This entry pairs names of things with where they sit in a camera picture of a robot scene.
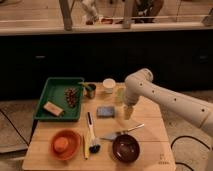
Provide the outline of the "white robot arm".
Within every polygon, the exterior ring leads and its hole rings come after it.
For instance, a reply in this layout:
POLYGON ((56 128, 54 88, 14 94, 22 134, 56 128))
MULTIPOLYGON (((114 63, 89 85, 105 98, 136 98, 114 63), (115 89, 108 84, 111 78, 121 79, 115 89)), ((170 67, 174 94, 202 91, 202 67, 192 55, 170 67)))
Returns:
POLYGON ((203 132, 213 137, 213 103, 157 86, 153 74, 143 68, 125 78, 124 104, 134 106, 144 96, 165 106, 203 132))

